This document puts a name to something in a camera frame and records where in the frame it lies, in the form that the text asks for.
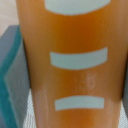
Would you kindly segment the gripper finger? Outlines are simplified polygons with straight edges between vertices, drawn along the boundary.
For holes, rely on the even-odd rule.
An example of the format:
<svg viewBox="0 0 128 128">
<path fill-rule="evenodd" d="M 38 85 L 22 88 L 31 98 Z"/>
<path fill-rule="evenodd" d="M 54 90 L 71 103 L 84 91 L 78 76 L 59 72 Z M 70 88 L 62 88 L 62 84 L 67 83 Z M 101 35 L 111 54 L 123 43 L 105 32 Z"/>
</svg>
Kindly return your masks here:
<svg viewBox="0 0 128 128">
<path fill-rule="evenodd" d="M 0 38 L 0 114 L 5 128 L 23 128 L 30 91 L 23 39 L 18 25 Z"/>
</svg>

